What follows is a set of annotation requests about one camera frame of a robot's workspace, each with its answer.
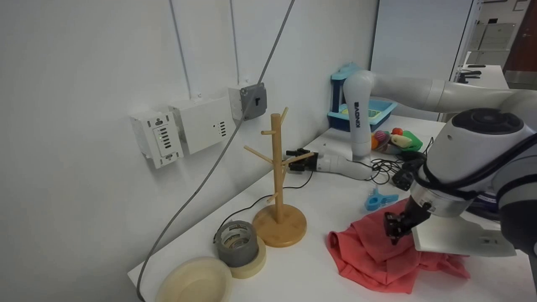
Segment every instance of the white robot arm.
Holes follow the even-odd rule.
[[[429,215],[458,216],[486,191],[498,200],[503,237],[528,253],[537,280],[537,92],[360,71],[345,82],[349,109],[355,109],[349,114],[354,159],[370,149],[369,126],[360,123],[370,96],[433,112],[458,112],[414,175],[406,211],[386,216],[386,233],[396,242]]]

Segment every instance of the electrical outlet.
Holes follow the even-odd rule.
[[[177,128],[169,109],[141,112],[132,119],[139,149],[156,170],[183,156]]]
[[[255,119],[266,111],[266,89],[265,84],[230,89],[233,119]]]
[[[181,139],[188,154],[218,144],[231,136],[235,123],[226,101],[203,102],[179,109]]]

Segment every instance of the wire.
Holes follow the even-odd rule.
[[[176,37],[176,40],[177,40],[177,49],[179,49],[179,57],[181,57],[184,82],[186,82],[186,89],[188,89],[188,97],[191,99],[191,86],[189,86],[191,82],[189,82],[189,76],[188,76],[188,69],[186,69],[186,59],[184,59],[183,44],[181,44],[181,34],[179,34],[177,17],[174,15],[174,3],[172,3],[172,0],[169,0],[169,10],[171,10],[171,20],[172,20],[172,29],[174,29],[174,37]]]
[[[282,25],[280,25],[280,30],[278,30],[278,35],[277,35],[275,42],[271,44],[270,54],[268,54],[268,57],[266,57],[266,62],[265,62],[265,65],[263,65],[263,71],[261,71],[261,76],[260,76],[258,82],[263,79],[263,76],[265,76],[265,72],[266,72],[266,69],[268,69],[268,64],[270,64],[271,55],[273,55],[273,52],[275,52],[275,49],[277,49],[277,45],[278,45],[280,35],[282,35],[282,32],[283,32],[283,27],[285,27],[285,24],[287,24],[287,19],[288,19],[288,15],[290,15],[290,10],[292,10],[293,3],[295,3],[295,0],[292,0],[292,2],[288,3],[285,19],[283,19],[283,22],[282,22]],[[172,13],[172,20],[174,20],[174,24],[176,24],[176,15],[174,15],[172,3],[171,3],[171,13]],[[231,143],[233,143],[238,129],[241,128],[243,121],[245,121],[245,119],[240,119],[240,121],[236,123],[235,131],[231,133],[230,139],[226,141],[224,148],[221,149],[219,156],[216,158],[214,164],[209,168],[209,171],[206,173],[206,176],[203,178],[203,181],[199,183],[199,186],[189,195],[189,198],[181,205],[181,208],[169,218],[169,222],[166,223],[166,227],[161,230],[161,233],[159,233],[157,238],[154,240],[151,250],[147,252],[147,255],[146,255],[146,258],[144,258],[144,262],[142,262],[142,265],[141,265],[141,270],[139,270],[139,275],[137,275],[137,280],[136,280],[136,295],[137,295],[139,300],[142,300],[142,302],[146,300],[146,299],[142,297],[142,294],[141,294],[141,282],[142,282],[142,275],[144,275],[144,272],[146,272],[146,267],[147,267],[149,258],[151,258],[152,253],[156,252],[157,245],[161,243],[162,237],[166,235],[166,232],[169,230],[169,227],[172,225],[172,222],[174,222],[174,220],[184,211],[184,208],[198,196],[198,193],[203,190],[204,183],[206,183],[206,181],[209,180],[209,176],[214,173],[214,170],[218,168],[221,158],[223,158],[223,156],[226,154],[226,151],[230,149],[230,146],[231,146]]]
[[[315,173],[315,171],[312,171],[312,173],[308,175],[308,178],[305,180],[305,183],[302,183],[300,186],[283,186],[283,190],[300,190],[300,188],[307,186],[308,181],[313,178],[313,173]]]
[[[308,181],[310,181],[312,178],[313,178],[313,171],[308,175],[308,178],[307,178],[300,186],[283,186],[283,190],[302,190],[303,186],[308,185]],[[260,203],[260,201],[263,201],[263,200],[266,200],[266,198],[271,198],[271,196],[273,196],[273,195],[263,195],[263,196],[256,198],[251,205],[248,205],[248,206],[245,206],[245,208],[240,208],[240,210],[230,213],[230,215],[219,223],[219,228],[221,228],[231,216],[235,216],[235,215],[238,215],[238,213],[243,213],[243,211],[248,211],[248,210],[251,210],[253,206],[256,206],[256,203]]]
[[[235,84],[240,86],[238,42],[236,42],[236,22],[235,22],[235,5],[233,5],[233,0],[230,0],[230,15],[231,15],[233,52],[235,52]]]
[[[510,164],[515,164],[518,161],[525,161],[525,159],[535,159],[537,154],[528,154],[528,156],[522,156],[522,158],[515,158],[511,161],[508,161],[505,166],[500,168],[500,171],[490,180],[490,188],[496,188],[496,178],[498,175],[501,175],[501,171],[505,171]]]
[[[423,154],[428,154],[429,153],[429,148],[433,144],[434,138],[429,139],[429,143],[426,144],[426,148],[423,149]]]
[[[295,5],[295,0],[290,0],[290,3],[288,3],[288,7],[287,7],[287,12],[285,12],[285,17],[283,17],[283,22],[282,22],[280,30],[278,30],[278,35],[277,35],[275,40],[273,40],[273,45],[271,45],[271,49],[270,49],[270,52],[268,52],[268,59],[266,59],[266,62],[265,62],[265,65],[263,65],[261,74],[258,76],[256,84],[260,84],[260,82],[263,81],[263,77],[265,77],[265,72],[266,72],[268,64],[270,64],[270,60],[271,60],[273,50],[275,50],[275,47],[277,47],[278,42],[280,42],[282,32],[283,32],[283,29],[285,29],[287,19],[288,19],[290,10],[292,10],[293,5]]]
[[[372,181],[377,186],[389,183],[392,175],[401,170],[399,161],[382,159],[382,158],[372,159],[370,164],[365,164],[360,161],[357,161],[357,164],[362,164],[374,173],[369,181]]]

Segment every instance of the white countertop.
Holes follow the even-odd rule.
[[[407,119],[392,116],[384,129],[394,126],[412,131],[426,144],[441,129],[441,123]],[[329,129],[308,148],[350,158],[347,144],[349,134]],[[285,185],[302,185],[308,173],[290,175]],[[379,294],[359,284],[342,279],[335,263],[323,247],[329,232],[345,230],[349,223],[360,218],[365,211],[364,200],[374,183],[354,181],[335,175],[313,175],[312,181],[298,191],[285,191],[285,203],[300,208],[307,218],[307,233],[302,242],[288,248],[266,248],[265,268],[246,280],[233,280],[228,302],[354,302],[354,300],[461,300],[461,302],[530,302],[535,300],[532,275],[527,258],[520,253],[508,258],[469,257],[466,268],[469,280],[459,280],[446,274],[419,272],[414,292]],[[214,257],[211,238],[221,220],[235,210],[251,205],[258,196],[271,191],[271,173],[236,195],[221,208],[196,223],[186,233],[161,248],[147,263],[142,294],[146,302],[152,302],[161,282],[181,263],[198,257]],[[407,193],[389,185],[381,186],[381,193]],[[233,216],[235,220],[251,222],[253,215],[266,203]],[[139,267],[129,272],[136,284]]]

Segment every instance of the pink cloth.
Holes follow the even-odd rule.
[[[325,247],[339,275],[377,292],[412,292],[419,270],[439,270],[468,279],[463,257],[416,252],[411,235],[392,245],[384,233],[384,213],[401,213],[406,201],[394,203],[354,222],[345,232],[329,233]]]

